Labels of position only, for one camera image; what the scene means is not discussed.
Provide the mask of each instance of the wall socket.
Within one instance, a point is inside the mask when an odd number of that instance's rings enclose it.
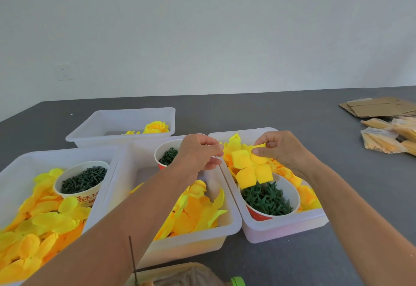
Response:
[[[54,64],[54,70],[57,80],[74,80],[70,64]]]

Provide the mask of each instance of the gray table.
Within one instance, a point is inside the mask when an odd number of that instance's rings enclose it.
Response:
[[[171,106],[176,135],[260,127],[292,131],[416,244],[416,157],[364,149],[363,126],[338,106],[386,95],[416,100],[416,86],[42,102],[0,123],[0,170],[26,152],[74,148],[65,136],[96,110]],[[205,264],[223,280],[242,276],[247,285],[361,284],[330,224],[259,244],[240,231],[216,252],[169,264],[186,262]]]

